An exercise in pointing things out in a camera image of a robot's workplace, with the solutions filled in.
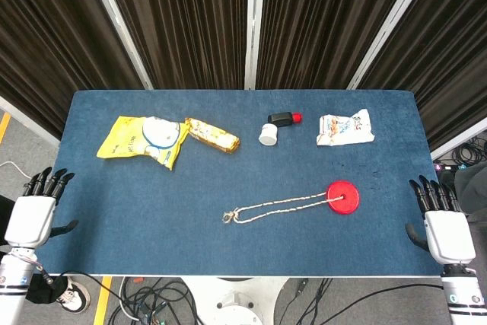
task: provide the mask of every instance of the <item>table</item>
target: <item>table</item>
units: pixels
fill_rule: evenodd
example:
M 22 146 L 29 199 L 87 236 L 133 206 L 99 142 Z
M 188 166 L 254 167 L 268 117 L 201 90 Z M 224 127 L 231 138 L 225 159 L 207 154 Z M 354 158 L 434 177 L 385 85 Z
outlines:
M 375 140 L 317 147 L 324 114 L 367 108 Z M 270 113 L 301 112 L 258 142 Z M 118 116 L 191 116 L 240 137 L 228 155 L 188 136 L 173 171 L 150 157 L 96 157 Z M 160 276 L 437 276 L 440 266 L 409 242 L 422 228 L 408 180 L 435 178 L 413 94 L 405 91 L 82 91 L 72 101 L 56 169 L 75 172 L 55 225 L 71 233 L 38 252 L 52 273 Z M 224 225 L 238 206 L 323 192 L 353 182 L 352 215 L 327 206 Z

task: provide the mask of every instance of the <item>robotic hand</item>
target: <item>robotic hand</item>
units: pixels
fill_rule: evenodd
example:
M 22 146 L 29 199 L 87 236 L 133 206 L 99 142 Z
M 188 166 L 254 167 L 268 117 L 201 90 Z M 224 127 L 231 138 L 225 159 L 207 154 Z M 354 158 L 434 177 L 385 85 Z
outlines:
M 64 227 L 51 228 L 54 210 L 66 184 L 74 176 L 73 173 L 65 174 L 66 171 L 56 171 L 47 183 L 51 167 L 34 175 L 25 185 L 23 196 L 15 202 L 5 233 L 5 240 L 12 249 L 0 264 L 1 324 L 13 325 L 17 322 L 34 267 L 49 285 L 53 283 L 53 279 L 37 262 L 34 251 L 44 245 L 48 238 L 70 232 L 78 224 L 74 220 Z
M 412 224 L 406 233 L 414 245 L 431 253 L 444 266 L 441 274 L 453 325 L 487 324 L 487 309 L 476 272 L 466 265 L 475 258 L 472 236 L 455 194 L 445 185 L 419 176 L 422 187 L 409 183 L 418 200 L 425 222 L 426 238 L 421 239 Z

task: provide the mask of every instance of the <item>yellow snack bag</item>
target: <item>yellow snack bag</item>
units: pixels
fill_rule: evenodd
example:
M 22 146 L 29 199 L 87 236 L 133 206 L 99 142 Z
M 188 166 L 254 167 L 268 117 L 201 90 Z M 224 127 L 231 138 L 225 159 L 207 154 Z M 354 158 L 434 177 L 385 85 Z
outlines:
M 120 116 L 97 156 L 108 159 L 148 155 L 172 170 L 188 129 L 185 123 L 157 117 Z

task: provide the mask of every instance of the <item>red bottle cap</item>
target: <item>red bottle cap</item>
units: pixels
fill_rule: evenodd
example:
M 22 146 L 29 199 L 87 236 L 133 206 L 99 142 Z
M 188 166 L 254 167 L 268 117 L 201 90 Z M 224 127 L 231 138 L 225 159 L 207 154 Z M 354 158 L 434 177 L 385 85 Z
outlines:
M 331 183 L 326 191 L 327 199 L 338 198 L 344 196 L 344 199 L 338 201 L 329 202 L 329 207 L 342 215 L 348 215 L 354 212 L 358 208 L 358 202 L 360 196 L 355 186 L 347 182 L 346 180 L 337 180 L 335 183 Z
M 292 114 L 292 122 L 293 123 L 300 123 L 303 120 L 303 115 L 301 113 L 293 113 Z

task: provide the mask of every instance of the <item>yellow floor stripe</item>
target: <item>yellow floor stripe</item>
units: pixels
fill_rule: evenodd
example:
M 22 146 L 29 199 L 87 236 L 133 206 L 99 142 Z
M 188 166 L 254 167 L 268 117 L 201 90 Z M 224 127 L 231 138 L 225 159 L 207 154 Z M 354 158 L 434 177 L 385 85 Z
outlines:
M 3 113 L 2 121 L 0 122 L 0 144 L 2 143 L 3 135 L 7 131 L 8 122 L 10 122 L 10 114 Z
M 112 285 L 112 277 L 104 277 L 101 282 L 104 286 L 110 288 Z M 110 296 L 110 293 L 105 288 L 100 288 L 97 313 L 94 315 L 93 325 L 103 325 L 103 322 L 105 321 L 105 313 L 107 312 L 108 296 Z

